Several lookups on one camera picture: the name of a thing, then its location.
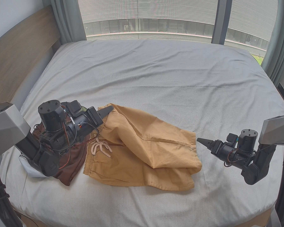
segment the wooden headboard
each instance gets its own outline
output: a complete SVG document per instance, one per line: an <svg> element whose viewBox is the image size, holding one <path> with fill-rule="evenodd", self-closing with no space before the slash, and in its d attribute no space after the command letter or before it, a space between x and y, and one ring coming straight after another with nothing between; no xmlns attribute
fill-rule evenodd
<svg viewBox="0 0 284 227"><path fill-rule="evenodd" d="M0 103L11 101L30 70L59 38L51 6L27 17L0 37Z"/></svg>

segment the black cylindrical motor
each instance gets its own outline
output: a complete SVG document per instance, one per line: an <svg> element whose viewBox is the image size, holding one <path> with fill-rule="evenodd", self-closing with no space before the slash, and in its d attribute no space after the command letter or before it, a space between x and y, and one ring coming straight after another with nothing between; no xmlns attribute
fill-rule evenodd
<svg viewBox="0 0 284 227"><path fill-rule="evenodd" d="M258 137L257 131L244 129L238 139L238 148L246 153L252 152Z"/></svg>
<svg viewBox="0 0 284 227"><path fill-rule="evenodd" d="M38 107L38 113L47 132L52 133L65 125L66 113L58 100L50 100Z"/></svg>

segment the bed sheet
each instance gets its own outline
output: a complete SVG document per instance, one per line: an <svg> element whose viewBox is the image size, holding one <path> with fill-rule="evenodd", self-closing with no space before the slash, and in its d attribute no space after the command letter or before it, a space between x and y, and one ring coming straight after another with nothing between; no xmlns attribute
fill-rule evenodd
<svg viewBox="0 0 284 227"><path fill-rule="evenodd" d="M245 128L260 133L263 120L284 115L284 101L248 51L190 41L65 44L21 109L31 127L40 122L38 106L51 99L138 108L213 140ZM183 192L108 186L83 168L69 187L52 177L30 178L14 147L3 155L0 176L16 209L52 226L235 226L275 202L283 147L252 186L199 143L197 154L202 170L192 176L195 187Z"/></svg>

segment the building exterior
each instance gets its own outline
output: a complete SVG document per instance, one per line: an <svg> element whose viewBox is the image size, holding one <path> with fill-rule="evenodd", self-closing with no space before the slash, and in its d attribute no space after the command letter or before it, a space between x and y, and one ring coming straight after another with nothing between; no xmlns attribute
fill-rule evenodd
<svg viewBox="0 0 284 227"><path fill-rule="evenodd" d="M161 38L210 43L218 0L79 0L88 40ZM264 56L278 0L233 0L225 45Z"/></svg>

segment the green grass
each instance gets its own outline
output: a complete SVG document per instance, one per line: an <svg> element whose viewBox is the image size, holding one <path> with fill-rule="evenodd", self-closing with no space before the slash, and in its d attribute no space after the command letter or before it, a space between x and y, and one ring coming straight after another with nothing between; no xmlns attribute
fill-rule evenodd
<svg viewBox="0 0 284 227"><path fill-rule="evenodd" d="M264 57L258 56L258 55L253 55L253 54L251 54L251 55L252 55L252 56L256 59L256 61L261 65L261 63L262 63Z"/></svg>

